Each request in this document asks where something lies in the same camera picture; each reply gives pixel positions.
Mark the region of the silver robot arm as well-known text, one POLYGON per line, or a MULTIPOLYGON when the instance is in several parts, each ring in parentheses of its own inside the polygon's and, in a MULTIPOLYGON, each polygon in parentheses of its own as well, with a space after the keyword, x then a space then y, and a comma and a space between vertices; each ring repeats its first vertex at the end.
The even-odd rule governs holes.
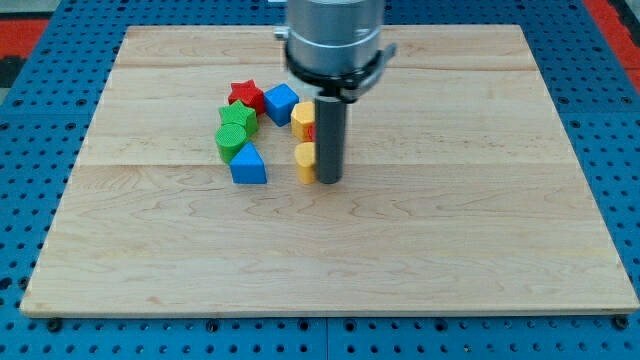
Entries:
POLYGON ((395 43, 380 47, 383 20, 381 0, 291 0, 274 35, 295 78, 321 97, 351 104, 378 83, 396 55, 395 43))

